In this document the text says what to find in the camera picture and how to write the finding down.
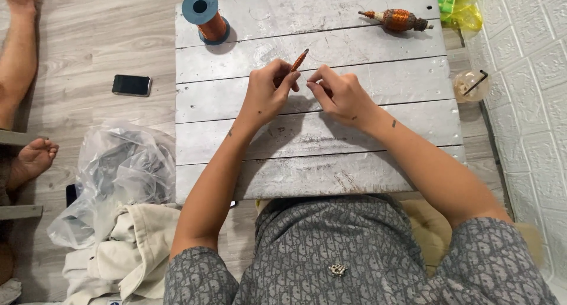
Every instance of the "forearm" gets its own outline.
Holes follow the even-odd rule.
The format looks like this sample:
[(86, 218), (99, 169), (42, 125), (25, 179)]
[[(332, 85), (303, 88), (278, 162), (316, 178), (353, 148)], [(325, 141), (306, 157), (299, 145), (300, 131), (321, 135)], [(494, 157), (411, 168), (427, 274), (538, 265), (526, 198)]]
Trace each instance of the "forearm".
[(229, 212), (240, 166), (255, 133), (255, 128), (235, 120), (185, 200), (171, 258), (193, 246), (217, 250), (218, 233)]
[(491, 191), (466, 166), (381, 108), (378, 124), (366, 131), (396, 159), (423, 197), (456, 227), (490, 216), (511, 222)]

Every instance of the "wooden floor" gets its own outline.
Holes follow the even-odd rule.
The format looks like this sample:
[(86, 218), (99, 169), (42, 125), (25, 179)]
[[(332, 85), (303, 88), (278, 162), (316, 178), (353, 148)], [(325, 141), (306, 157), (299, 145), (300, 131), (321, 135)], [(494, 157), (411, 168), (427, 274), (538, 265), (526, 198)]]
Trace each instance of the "wooden floor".
[[(29, 185), (20, 204), (44, 205), (40, 220), (20, 220), (11, 233), (18, 255), (15, 276), (23, 282), (22, 301), (61, 301), (67, 282), (61, 276), (70, 250), (51, 243), (46, 227), (65, 209), (65, 187), (75, 182), (83, 135), (105, 119), (132, 123), (174, 135), (174, 5), (182, 0), (44, 0), (41, 11), (40, 66), (28, 131), (61, 145), (53, 167)], [(9, 14), (0, 4), (0, 37)], [(451, 69), (468, 69), (460, 38), (444, 32)], [(149, 98), (113, 95), (115, 74), (151, 76)], [(504, 199), (501, 180), (477, 104), (459, 106), (469, 167)], [(400, 199), (415, 193), (397, 194)], [(237, 278), (253, 251), (253, 201), (229, 213), (219, 248)]]

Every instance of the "yellow plastic bag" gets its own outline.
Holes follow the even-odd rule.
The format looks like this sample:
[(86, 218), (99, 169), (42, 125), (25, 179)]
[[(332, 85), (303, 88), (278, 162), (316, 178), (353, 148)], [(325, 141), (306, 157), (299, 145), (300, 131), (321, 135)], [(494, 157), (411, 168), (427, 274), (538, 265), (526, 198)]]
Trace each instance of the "yellow plastic bag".
[(478, 32), (483, 26), (483, 17), (475, 6), (476, 0), (437, 0), (444, 28)]

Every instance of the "shirt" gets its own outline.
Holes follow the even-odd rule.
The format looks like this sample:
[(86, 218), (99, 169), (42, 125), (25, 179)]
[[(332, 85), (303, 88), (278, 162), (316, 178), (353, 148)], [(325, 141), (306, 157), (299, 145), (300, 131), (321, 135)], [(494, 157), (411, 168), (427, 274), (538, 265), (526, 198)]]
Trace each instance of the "shirt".
[(165, 286), (164, 304), (558, 304), (520, 233), (497, 219), (461, 223), (428, 277), (407, 214), (385, 195), (273, 200), (240, 284), (194, 247), (171, 260)]

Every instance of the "person's left hand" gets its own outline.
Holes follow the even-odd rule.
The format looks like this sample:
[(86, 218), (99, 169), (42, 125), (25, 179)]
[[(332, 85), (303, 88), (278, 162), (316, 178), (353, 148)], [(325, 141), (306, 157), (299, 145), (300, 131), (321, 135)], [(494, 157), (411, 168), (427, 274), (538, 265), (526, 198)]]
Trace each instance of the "person's left hand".
[(286, 104), (289, 90), (299, 91), (299, 72), (289, 73), (290, 69), (290, 64), (276, 59), (262, 69), (252, 70), (237, 120), (254, 129), (272, 121)]

